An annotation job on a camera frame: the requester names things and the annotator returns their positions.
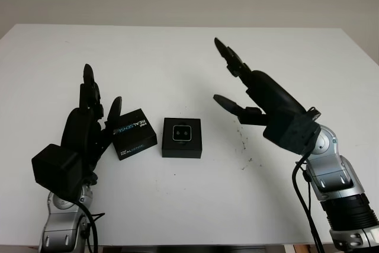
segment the black cube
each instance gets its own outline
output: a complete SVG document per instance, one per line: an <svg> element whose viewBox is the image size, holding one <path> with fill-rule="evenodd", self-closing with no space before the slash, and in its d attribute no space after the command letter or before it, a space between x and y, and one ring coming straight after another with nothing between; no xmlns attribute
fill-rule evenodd
<svg viewBox="0 0 379 253"><path fill-rule="evenodd" d="M156 134L141 109L122 115L113 130L119 160L157 144Z"/></svg>
<svg viewBox="0 0 379 253"><path fill-rule="evenodd" d="M200 119L165 118L162 156L171 158L201 158Z"/></svg>

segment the white table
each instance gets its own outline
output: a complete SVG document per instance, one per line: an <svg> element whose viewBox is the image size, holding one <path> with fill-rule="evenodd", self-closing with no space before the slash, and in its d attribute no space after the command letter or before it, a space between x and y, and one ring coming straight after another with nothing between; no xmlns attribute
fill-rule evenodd
<svg viewBox="0 0 379 253"><path fill-rule="evenodd" d="M101 245L313 242L290 178L299 156L212 99L254 106L214 36L322 112L318 122L336 132L379 213L379 68L343 31L16 25L0 40L0 244L39 242L48 191L34 182L31 158L60 143L85 63L105 113L120 95L122 113L142 108L158 136L157 146L121 162L113 146L102 156L91 206L106 212L97 222ZM201 159L161 157L164 117L201 119ZM330 242L314 195L312 204L321 239Z"/></svg>

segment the small camera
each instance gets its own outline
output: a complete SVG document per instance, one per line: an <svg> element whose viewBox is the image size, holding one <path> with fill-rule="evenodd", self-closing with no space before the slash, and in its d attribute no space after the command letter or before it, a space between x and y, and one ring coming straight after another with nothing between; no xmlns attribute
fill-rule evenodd
<svg viewBox="0 0 379 253"><path fill-rule="evenodd" d="M175 125L172 128L172 139L176 142L189 142L192 139L190 126Z"/></svg>

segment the silver robot arm segment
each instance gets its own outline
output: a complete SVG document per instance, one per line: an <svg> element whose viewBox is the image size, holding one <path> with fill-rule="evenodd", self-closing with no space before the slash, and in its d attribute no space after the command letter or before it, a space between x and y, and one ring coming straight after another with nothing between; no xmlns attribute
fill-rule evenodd
<svg viewBox="0 0 379 253"><path fill-rule="evenodd" d="M87 208L92 203L89 186L82 187L79 202ZM70 252L83 253L89 222L84 212L75 204L62 200L52 192L47 198L49 217L45 224L39 253Z"/></svg>
<svg viewBox="0 0 379 253"><path fill-rule="evenodd" d="M307 160L307 173L327 213L335 247L345 252L370 252L364 250L379 246L379 223L363 186L350 162L338 153L336 135L325 126L321 126Z"/></svg>

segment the black box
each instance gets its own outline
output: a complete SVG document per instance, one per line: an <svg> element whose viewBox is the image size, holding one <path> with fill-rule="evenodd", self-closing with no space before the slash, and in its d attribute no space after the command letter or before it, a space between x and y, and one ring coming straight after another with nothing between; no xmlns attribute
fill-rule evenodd
<svg viewBox="0 0 379 253"><path fill-rule="evenodd" d="M156 134L141 109L118 119L113 130L113 145L120 160L156 144Z"/></svg>
<svg viewBox="0 0 379 253"><path fill-rule="evenodd" d="M200 119L165 118L163 157L201 158L202 150Z"/></svg>

